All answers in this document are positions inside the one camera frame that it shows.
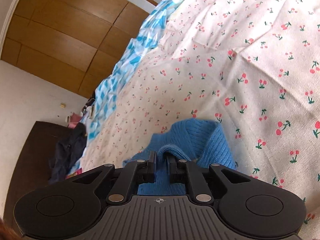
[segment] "silver screw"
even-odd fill
[[[120,195],[120,194],[113,194],[109,196],[109,200],[112,202],[120,202],[123,201],[124,196]]]
[[[207,194],[199,194],[196,196],[196,199],[200,202],[208,202],[211,200],[211,197]]]

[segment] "blue sweater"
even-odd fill
[[[196,161],[204,168],[208,168],[211,163],[220,163],[234,168],[234,161],[222,126],[213,121],[191,118],[176,122],[167,133],[153,134],[147,148],[124,161],[124,165],[134,160],[147,160],[150,151],[157,152],[156,182],[141,184],[138,189],[139,195],[184,195],[186,193],[183,184],[170,184],[164,159],[165,152],[170,152],[177,159]]]

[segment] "cherry print bed sheet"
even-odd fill
[[[185,0],[81,158],[84,171],[141,151],[186,118],[223,126],[240,172],[305,201],[320,237],[320,0]]]

